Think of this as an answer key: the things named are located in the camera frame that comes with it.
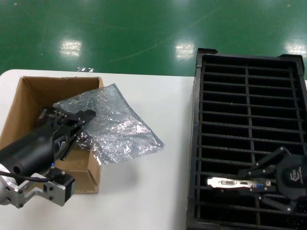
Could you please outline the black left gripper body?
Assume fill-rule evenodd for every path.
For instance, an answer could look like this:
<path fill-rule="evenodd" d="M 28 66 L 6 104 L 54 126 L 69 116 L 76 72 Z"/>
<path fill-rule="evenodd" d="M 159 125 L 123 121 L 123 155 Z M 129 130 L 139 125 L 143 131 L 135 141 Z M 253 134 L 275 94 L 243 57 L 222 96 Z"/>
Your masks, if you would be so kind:
<path fill-rule="evenodd" d="M 31 176 L 43 174 L 55 161 L 60 160 L 65 135 L 76 127 L 64 126 L 54 129 L 42 127 L 31 131 L 0 150 L 0 163 L 10 173 Z"/>

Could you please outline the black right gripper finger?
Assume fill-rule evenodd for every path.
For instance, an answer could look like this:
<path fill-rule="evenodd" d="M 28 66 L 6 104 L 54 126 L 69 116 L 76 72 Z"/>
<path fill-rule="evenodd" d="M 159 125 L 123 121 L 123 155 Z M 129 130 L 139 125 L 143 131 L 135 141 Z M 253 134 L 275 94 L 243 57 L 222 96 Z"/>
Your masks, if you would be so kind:
<path fill-rule="evenodd" d="M 277 170 L 277 165 L 286 157 L 291 156 L 290 151 L 285 147 L 279 147 L 275 151 L 267 154 L 265 157 L 254 163 L 248 169 L 238 171 L 237 179 L 251 178 L 268 178 L 274 176 Z"/>
<path fill-rule="evenodd" d="M 274 200 L 270 195 L 275 194 L 277 191 L 275 186 L 258 186 L 248 189 L 248 195 L 256 198 L 261 203 L 273 207 L 276 210 L 291 213 L 295 211 L 295 201 L 290 201 L 288 204 L 281 203 Z"/>

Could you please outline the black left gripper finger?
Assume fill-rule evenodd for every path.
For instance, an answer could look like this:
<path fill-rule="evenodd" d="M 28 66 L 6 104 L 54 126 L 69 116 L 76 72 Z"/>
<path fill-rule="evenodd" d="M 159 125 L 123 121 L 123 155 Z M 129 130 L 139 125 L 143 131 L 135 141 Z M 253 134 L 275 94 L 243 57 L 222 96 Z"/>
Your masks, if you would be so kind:
<path fill-rule="evenodd" d="M 96 112 L 90 109 L 71 113 L 57 108 L 45 108 L 39 115 L 39 127 L 52 127 L 54 129 L 62 125 L 79 127 L 93 120 L 95 116 Z"/>
<path fill-rule="evenodd" d="M 66 135 L 65 135 L 65 144 L 62 145 L 62 150 L 60 153 L 60 160 L 64 161 L 70 151 L 73 149 L 73 147 L 76 144 L 78 136 L 82 133 L 82 128 L 81 127 L 76 127 L 75 129 L 70 130 Z"/>

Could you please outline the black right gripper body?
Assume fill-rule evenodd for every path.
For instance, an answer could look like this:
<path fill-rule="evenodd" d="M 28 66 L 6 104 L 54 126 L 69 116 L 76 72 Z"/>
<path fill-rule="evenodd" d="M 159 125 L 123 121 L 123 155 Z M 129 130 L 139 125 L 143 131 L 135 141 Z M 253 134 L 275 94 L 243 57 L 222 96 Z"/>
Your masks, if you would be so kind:
<path fill-rule="evenodd" d="M 276 157 L 276 185 L 288 199 L 307 196 L 307 157 L 281 154 Z"/>

